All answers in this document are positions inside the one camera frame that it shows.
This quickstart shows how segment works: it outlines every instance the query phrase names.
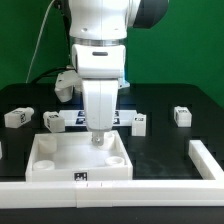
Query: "black table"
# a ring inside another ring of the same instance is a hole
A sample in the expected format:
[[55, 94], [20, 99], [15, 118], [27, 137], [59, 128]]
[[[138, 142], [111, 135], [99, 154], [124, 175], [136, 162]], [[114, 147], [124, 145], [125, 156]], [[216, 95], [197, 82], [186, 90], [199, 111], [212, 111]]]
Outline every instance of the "black table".
[[[192, 113], [192, 127], [178, 128], [175, 106]], [[32, 121], [19, 129], [5, 128], [4, 114], [32, 107]], [[75, 92], [61, 103], [51, 84], [15, 84], [0, 91], [0, 181], [24, 181], [34, 135], [48, 133], [43, 113], [83, 109]], [[201, 140], [216, 161], [224, 164], [224, 110], [199, 88], [185, 84], [135, 84], [119, 91], [117, 109], [147, 114], [146, 137], [132, 137], [130, 127], [116, 127], [134, 167], [133, 179], [201, 179], [188, 157], [189, 140]], [[66, 132], [86, 131], [66, 127]], [[1, 223], [223, 223], [222, 207], [57, 208], [0, 210]]]

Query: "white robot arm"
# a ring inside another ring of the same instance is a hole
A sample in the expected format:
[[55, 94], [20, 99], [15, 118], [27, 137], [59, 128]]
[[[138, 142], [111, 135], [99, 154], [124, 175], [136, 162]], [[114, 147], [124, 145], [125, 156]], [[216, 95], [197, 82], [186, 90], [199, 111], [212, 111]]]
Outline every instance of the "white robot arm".
[[86, 126], [102, 145], [113, 126], [119, 79], [124, 75], [127, 27], [150, 28], [168, 0], [68, 0], [72, 64], [82, 79]]

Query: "green wall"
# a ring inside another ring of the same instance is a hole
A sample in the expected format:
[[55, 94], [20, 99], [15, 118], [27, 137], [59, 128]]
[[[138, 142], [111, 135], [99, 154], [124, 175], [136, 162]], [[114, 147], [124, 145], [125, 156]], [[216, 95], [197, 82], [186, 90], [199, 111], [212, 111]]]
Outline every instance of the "green wall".
[[[7, 0], [0, 14], [0, 88], [25, 82], [37, 35], [51, 0]], [[150, 30], [128, 30], [131, 83], [189, 83], [224, 107], [224, 1], [170, 0]], [[30, 80], [67, 64], [60, 13], [51, 10]]]

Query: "small white cube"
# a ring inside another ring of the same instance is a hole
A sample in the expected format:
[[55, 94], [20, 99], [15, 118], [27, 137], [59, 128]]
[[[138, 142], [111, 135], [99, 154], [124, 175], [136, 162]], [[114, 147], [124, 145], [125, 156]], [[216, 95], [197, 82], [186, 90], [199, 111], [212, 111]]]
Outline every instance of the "small white cube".
[[191, 127], [192, 114], [187, 107], [174, 107], [174, 120], [178, 127]]
[[52, 133], [65, 131], [65, 119], [61, 117], [57, 112], [45, 112], [43, 118], [44, 125]]
[[146, 136], [146, 115], [137, 114], [132, 121], [132, 136]]
[[31, 121], [34, 110], [31, 107], [17, 108], [4, 115], [6, 128], [19, 128]]

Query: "white tray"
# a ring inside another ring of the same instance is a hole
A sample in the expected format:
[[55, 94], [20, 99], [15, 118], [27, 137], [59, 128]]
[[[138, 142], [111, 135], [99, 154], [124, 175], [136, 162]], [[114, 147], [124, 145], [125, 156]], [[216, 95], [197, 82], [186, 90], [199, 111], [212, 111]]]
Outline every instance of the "white tray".
[[26, 181], [130, 180], [132, 164], [117, 131], [94, 146], [92, 133], [35, 135]]

